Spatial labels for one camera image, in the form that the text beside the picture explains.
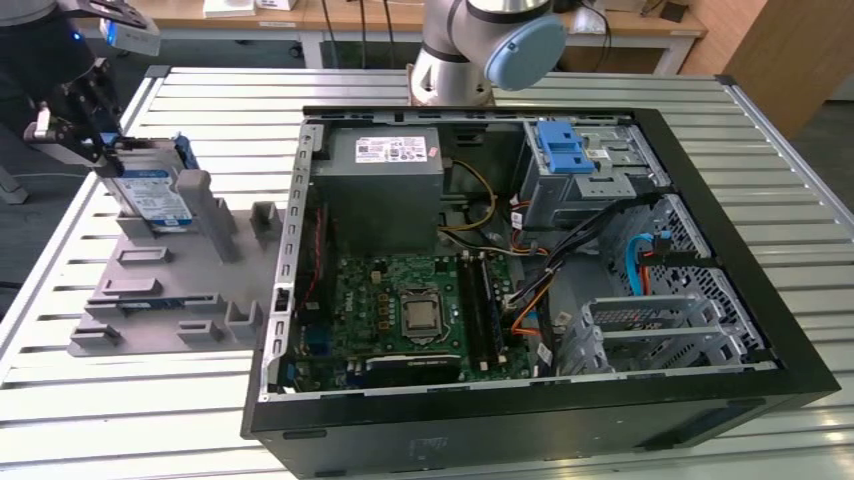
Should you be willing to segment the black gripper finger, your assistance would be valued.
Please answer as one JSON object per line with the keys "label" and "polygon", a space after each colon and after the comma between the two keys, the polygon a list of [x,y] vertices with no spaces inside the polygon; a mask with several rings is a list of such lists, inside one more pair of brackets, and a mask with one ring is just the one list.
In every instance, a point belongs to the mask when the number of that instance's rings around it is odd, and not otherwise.
{"label": "black gripper finger", "polygon": [[95,59],[89,70],[56,88],[56,117],[92,134],[117,133],[117,90],[112,64]]}
{"label": "black gripper finger", "polygon": [[124,165],[116,150],[87,123],[77,125],[40,107],[22,133],[22,141],[66,165],[91,168],[97,175],[121,175]]}

